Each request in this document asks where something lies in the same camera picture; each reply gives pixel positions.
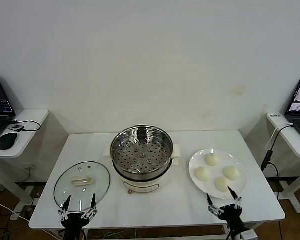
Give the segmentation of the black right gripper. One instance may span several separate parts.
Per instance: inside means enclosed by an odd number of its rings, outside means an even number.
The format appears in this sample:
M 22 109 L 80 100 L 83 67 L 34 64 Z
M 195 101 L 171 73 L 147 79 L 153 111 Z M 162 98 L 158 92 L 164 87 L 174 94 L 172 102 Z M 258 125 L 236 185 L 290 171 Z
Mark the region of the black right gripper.
M 218 215 L 220 220 L 226 221 L 232 233 L 242 233 L 248 230 L 243 221 L 241 220 L 242 214 L 242 197 L 239 197 L 234 190 L 229 186 L 227 187 L 235 204 L 229 204 L 218 208 L 215 206 L 207 193 L 208 211 L 213 215 Z

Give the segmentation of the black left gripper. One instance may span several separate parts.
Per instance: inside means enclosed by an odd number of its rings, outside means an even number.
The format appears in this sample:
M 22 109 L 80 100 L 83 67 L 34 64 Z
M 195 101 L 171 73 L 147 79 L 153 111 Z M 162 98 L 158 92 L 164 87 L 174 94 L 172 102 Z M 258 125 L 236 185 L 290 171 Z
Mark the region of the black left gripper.
M 92 196 L 90 207 L 83 213 L 70 213 L 68 215 L 68 209 L 71 201 L 71 195 L 61 204 L 58 214 L 61 217 L 61 224 L 64 227 L 63 240 L 79 240 L 81 234 L 83 239 L 86 240 L 87 236 L 83 228 L 90 223 L 98 213 L 96 194 Z

